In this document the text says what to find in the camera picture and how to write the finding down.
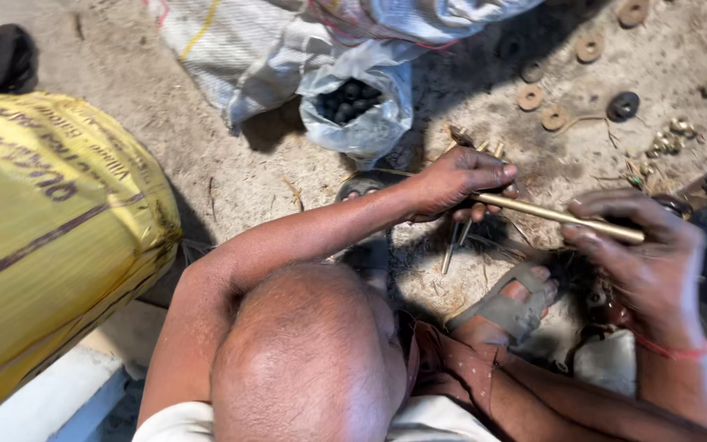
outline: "wrist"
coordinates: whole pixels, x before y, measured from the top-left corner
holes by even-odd
[[[707,346],[698,316],[665,316],[642,323],[643,335],[663,348],[691,351]]]

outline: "yellow sack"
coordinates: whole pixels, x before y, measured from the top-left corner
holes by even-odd
[[[0,402],[171,266],[160,166],[84,100],[0,95]]]

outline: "white cloth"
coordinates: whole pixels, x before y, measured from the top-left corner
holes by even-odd
[[[184,402],[153,415],[133,442],[213,442],[211,405]],[[476,417],[447,397],[411,397],[392,419],[389,442],[499,442]]]

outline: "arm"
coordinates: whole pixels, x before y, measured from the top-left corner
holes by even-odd
[[[505,186],[516,175],[513,165],[457,148],[398,185],[261,224],[217,247],[185,270],[173,294],[149,367],[138,425],[173,404],[210,400],[213,357],[231,327],[234,300],[270,271],[330,256],[409,219],[431,218],[471,191]],[[498,210],[477,205],[456,216],[481,220],[486,209]]]
[[[633,247],[581,226],[564,226],[563,235],[614,278],[645,338],[674,351],[705,348],[698,316],[702,231],[633,189],[591,192],[569,209],[585,218],[630,218],[643,227],[646,241]],[[636,357],[639,396],[707,428],[706,358],[673,360],[643,346]]]

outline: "clay disc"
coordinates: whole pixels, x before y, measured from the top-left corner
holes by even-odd
[[[530,84],[523,87],[520,95],[517,97],[517,106],[524,111],[532,111],[542,104],[542,98],[545,92],[541,87]]]
[[[646,20],[651,5],[648,0],[626,0],[618,11],[618,21],[623,27],[634,27]]]
[[[557,131],[569,121],[569,112],[561,106],[552,106],[542,113],[542,126],[548,131]]]
[[[582,35],[574,45],[574,49],[580,61],[591,63],[604,52],[604,37],[596,32]]]

